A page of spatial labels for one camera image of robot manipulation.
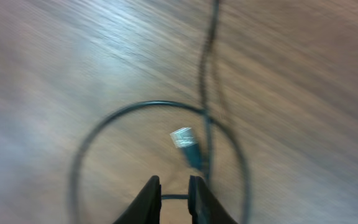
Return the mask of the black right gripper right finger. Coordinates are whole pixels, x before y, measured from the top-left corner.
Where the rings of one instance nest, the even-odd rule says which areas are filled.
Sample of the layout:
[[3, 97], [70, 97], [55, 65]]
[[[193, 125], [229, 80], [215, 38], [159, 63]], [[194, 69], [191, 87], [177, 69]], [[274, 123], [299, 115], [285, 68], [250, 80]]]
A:
[[199, 176], [190, 176], [188, 210], [192, 224], [237, 224]]

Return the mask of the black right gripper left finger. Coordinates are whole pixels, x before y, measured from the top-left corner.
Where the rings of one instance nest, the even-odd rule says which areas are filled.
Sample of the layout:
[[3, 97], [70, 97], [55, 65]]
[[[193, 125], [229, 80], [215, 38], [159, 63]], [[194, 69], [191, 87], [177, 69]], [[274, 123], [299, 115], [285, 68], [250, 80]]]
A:
[[153, 175], [114, 224], [159, 224], [161, 207], [160, 179]]

